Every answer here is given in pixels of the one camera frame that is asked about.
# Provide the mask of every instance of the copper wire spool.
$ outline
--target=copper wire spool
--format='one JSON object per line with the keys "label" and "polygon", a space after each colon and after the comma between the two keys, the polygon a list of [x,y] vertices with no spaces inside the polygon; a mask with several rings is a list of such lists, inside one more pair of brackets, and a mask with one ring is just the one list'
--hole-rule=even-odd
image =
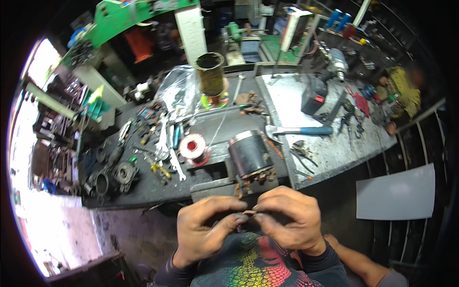
{"label": "copper wire spool", "polygon": [[179,146],[180,154],[194,167],[204,165],[210,157],[204,138],[199,134],[187,135]]}

